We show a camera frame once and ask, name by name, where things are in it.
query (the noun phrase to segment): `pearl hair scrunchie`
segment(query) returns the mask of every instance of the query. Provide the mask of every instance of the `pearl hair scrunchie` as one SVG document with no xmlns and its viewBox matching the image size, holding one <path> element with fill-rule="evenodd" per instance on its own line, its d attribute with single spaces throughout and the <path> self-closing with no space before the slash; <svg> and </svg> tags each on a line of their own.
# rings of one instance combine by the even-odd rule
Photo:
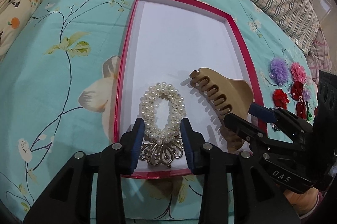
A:
<svg viewBox="0 0 337 224">
<path fill-rule="evenodd" d="M 165 128 L 159 129 L 156 125 L 155 104 L 158 98 L 171 102 L 168 123 Z M 178 89 L 166 82 L 150 86 L 145 92 L 141 103 L 141 115 L 145 122 L 144 140 L 139 158 L 147 160 L 151 165 L 160 163 L 171 167 L 174 158 L 182 156 L 182 141 L 180 137 L 180 121 L 186 117 L 184 98 Z"/>
</svg>

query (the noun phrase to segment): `turquoise bedsheet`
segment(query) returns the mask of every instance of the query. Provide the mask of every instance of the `turquoise bedsheet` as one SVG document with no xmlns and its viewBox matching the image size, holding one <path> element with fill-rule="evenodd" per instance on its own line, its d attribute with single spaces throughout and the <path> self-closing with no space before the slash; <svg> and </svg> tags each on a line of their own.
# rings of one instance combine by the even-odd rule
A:
<svg viewBox="0 0 337 224">
<path fill-rule="evenodd" d="M 107 105 L 133 1 L 44 0 L 1 63 L 0 199 L 20 219 L 74 152 L 96 153 L 109 145 Z M 288 64 L 297 61 L 310 74 L 300 50 L 249 0 L 200 1 L 237 22 L 266 107 L 274 106 L 271 95 L 277 88 L 269 78 L 272 58 L 285 58 Z M 282 87 L 284 92 L 291 83 Z M 314 94 L 310 82 L 307 88 Z M 295 101 L 290 100 L 288 109 L 294 112 Z M 310 111 L 315 107 L 311 99 Z M 289 141 L 270 126 L 268 131 L 271 138 Z M 202 177 L 193 176 L 123 179 L 126 216 L 196 219 L 201 185 Z M 232 197 L 230 212 L 233 222 Z"/>
</svg>

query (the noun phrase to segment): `purple fabric flower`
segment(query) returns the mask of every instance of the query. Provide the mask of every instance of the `purple fabric flower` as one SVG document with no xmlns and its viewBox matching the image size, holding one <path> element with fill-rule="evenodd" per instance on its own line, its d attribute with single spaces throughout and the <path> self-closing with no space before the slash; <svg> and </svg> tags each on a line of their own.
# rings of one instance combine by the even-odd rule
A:
<svg viewBox="0 0 337 224">
<path fill-rule="evenodd" d="M 303 90 L 303 99 L 305 101 L 309 101 L 311 99 L 311 92 L 309 89 L 304 89 Z"/>
<path fill-rule="evenodd" d="M 269 76 L 278 86 L 281 86 L 288 81 L 289 71 L 284 59 L 276 57 L 270 61 Z"/>
</svg>

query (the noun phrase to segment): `orange print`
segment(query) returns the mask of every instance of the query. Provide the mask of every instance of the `orange print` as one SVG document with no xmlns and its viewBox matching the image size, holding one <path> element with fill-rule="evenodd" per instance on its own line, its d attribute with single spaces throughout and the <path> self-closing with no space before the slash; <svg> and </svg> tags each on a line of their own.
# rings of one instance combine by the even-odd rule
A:
<svg viewBox="0 0 337 224">
<path fill-rule="evenodd" d="M 14 17 L 14 18 L 12 18 L 11 23 L 8 22 L 8 25 L 11 25 L 13 29 L 16 29 L 16 28 L 19 27 L 20 21 L 19 21 L 19 19 L 17 17 Z"/>
</svg>

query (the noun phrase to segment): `red fabric flower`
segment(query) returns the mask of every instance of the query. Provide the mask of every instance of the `red fabric flower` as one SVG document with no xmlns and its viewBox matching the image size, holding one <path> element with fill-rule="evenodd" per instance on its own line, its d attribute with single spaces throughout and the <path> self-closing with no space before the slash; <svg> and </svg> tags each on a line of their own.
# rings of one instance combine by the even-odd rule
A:
<svg viewBox="0 0 337 224">
<path fill-rule="evenodd" d="M 276 107 L 282 107 L 283 109 L 287 109 L 287 103 L 290 102 L 286 93 L 282 91 L 282 89 L 276 89 L 273 93 L 273 101 Z"/>
<path fill-rule="evenodd" d="M 307 110 L 305 107 L 305 101 L 303 99 L 303 83 L 295 81 L 291 88 L 291 94 L 293 100 L 298 101 L 296 103 L 296 115 L 302 119 L 306 119 Z"/>
</svg>

